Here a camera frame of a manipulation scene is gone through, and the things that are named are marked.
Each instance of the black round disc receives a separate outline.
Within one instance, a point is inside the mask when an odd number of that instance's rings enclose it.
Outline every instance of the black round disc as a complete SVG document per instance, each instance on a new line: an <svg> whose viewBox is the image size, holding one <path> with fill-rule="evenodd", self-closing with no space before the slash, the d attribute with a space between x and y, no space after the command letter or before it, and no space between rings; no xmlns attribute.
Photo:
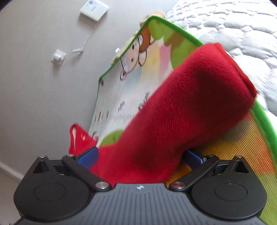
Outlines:
<svg viewBox="0 0 277 225"><path fill-rule="evenodd" d="M14 203L25 218L53 222L75 215L89 198L86 184L74 177L38 173L20 183Z"/></svg>
<svg viewBox="0 0 277 225"><path fill-rule="evenodd" d="M227 220L259 215L266 204L262 184L246 173L201 179L192 187L191 197L204 213Z"/></svg>

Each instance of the red towel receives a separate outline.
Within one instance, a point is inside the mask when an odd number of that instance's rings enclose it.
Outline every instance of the red towel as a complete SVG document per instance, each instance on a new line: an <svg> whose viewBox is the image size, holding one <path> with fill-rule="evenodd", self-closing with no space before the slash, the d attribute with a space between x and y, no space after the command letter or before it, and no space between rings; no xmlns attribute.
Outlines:
<svg viewBox="0 0 277 225"><path fill-rule="evenodd" d="M72 124L69 129L69 134L69 154L79 155L97 144L97 141L89 136L89 134L79 124Z"/></svg>
<svg viewBox="0 0 277 225"><path fill-rule="evenodd" d="M256 94L219 43L205 44L169 75L116 143L99 148L90 171L113 186L165 182L184 151L235 126Z"/></svg>

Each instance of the cartoon print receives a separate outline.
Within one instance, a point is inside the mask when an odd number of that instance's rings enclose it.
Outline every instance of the cartoon print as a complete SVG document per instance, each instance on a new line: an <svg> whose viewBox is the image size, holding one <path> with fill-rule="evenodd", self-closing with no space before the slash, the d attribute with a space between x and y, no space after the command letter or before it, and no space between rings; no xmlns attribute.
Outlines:
<svg viewBox="0 0 277 225"><path fill-rule="evenodd" d="M121 120L121 122L125 124L126 122L129 122L130 119L134 117L134 115L135 114L117 114L114 115L112 118L114 119L114 122L116 122L117 120Z"/></svg>
<svg viewBox="0 0 277 225"><path fill-rule="evenodd" d="M101 117L101 111L100 111L99 116L98 116L98 122L99 122L99 120L100 120L100 117Z"/></svg>
<svg viewBox="0 0 277 225"><path fill-rule="evenodd" d="M102 141L100 146L104 146L104 145L110 145L115 143L119 137L121 136L121 134L123 133L122 129L118 129L115 130L113 132L111 132L110 134L108 134Z"/></svg>
<svg viewBox="0 0 277 225"><path fill-rule="evenodd" d="M197 48L197 45L182 36L179 32L159 21L152 20L148 23L148 26L155 40L162 38L164 45L170 46L170 58L173 69Z"/></svg>
<svg viewBox="0 0 277 225"><path fill-rule="evenodd" d="M147 57L147 48L153 42L154 39L151 37L148 25L146 25L140 35L134 40L131 47L120 58L122 65L122 71L120 73L121 81L125 80L127 75L136 67L142 67L144 65Z"/></svg>
<svg viewBox="0 0 277 225"><path fill-rule="evenodd" d="M98 142L98 133L96 131L92 133L92 139Z"/></svg>
<svg viewBox="0 0 277 225"><path fill-rule="evenodd" d="M124 101L120 103L120 106L118 107L118 111L121 111L121 110L122 110L122 107L124 106L124 104L125 104Z"/></svg>
<svg viewBox="0 0 277 225"><path fill-rule="evenodd" d="M162 45L160 47L160 72L159 83L162 83L164 79L172 72L171 66L171 47Z"/></svg>
<svg viewBox="0 0 277 225"><path fill-rule="evenodd" d="M135 68L135 70L132 71L130 75L128 75L128 78L122 83L121 93L122 96L128 96L130 93L134 92L134 90L138 87L140 83L140 79L142 76L142 68L138 65L138 67Z"/></svg>
<svg viewBox="0 0 277 225"><path fill-rule="evenodd" d="M144 99L143 99L143 103L140 103L139 106L138 106L138 110L141 110L141 108L143 107L143 105L146 103L147 99L149 98L149 95L150 95L150 92L146 92L145 93L145 96L144 96Z"/></svg>

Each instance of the white bedding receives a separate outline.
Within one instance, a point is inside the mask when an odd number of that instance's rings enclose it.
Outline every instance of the white bedding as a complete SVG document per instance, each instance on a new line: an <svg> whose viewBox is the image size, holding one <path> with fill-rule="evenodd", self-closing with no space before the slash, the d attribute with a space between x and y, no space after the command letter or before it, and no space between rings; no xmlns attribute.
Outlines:
<svg viewBox="0 0 277 225"><path fill-rule="evenodd" d="M179 0L166 19L204 43L223 45L277 131L277 7L269 0Z"/></svg>

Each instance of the green mat border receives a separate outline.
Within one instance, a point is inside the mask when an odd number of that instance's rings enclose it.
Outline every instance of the green mat border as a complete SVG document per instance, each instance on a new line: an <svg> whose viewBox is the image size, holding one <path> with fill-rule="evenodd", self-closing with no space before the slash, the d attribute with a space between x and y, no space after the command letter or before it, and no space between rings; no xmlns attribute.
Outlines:
<svg viewBox="0 0 277 225"><path fill-rule="evenodd" d="M252 116L254 117L260 131L266 141L267 147L271 153L272 160L275 165L275 171L277 171L277 134L266 115L265 110L261 104L255 100L252 108L250 109Z"/></svg>
<svg viewBox="0 0 277 225"><path fill-rule="evenodd" d="M100 80L114 67L114 65L125 54L127 49L129 49L129 47L131 46L133 41L138 37L138 34L153 19L163 23L164 25L169 26L174 31L177 31L179 34L184 36L186 39L188 39L192 43L194 43L197 47L199 47L199 46L204 44L202 41L198 40L197 38L192 36L190 33L186 32L183 28L181 28L181 27L179 27L179 26L169 22L166 19L163 19L163 18L158 17L158 16L151 16L151 17L149 17L145 21L143 26L138 30L137 34L134 36L134 38L132 39L132 41L130 42L128 47L122 52L122 54L118 57L118 59L111 65L111 67L105 73L103 73L102 76L100 76L100 78L98 80L98 91L97 91L97 98L96 98L96 101L95 101L93 115L94 115L94 112L95 112L96 102L97 102L97 99L98 99ZM261 133L263 134L263 137L264 137L264 139L265 139L265 141L267 143L267 146L268 146L268 148L270 150L270 153L271 153L274 165L275 165L275 169L277 171L277 134L276 134L275 130L273 129L273 126L272 126L269 118L267 117L264 109L262 108L262 106L260 105L260 103L257 100L255 100L253 107L250 109L250 112L252 113L253 117L255 118L255 121L257 122L257 125L260 128Z"/></svg>

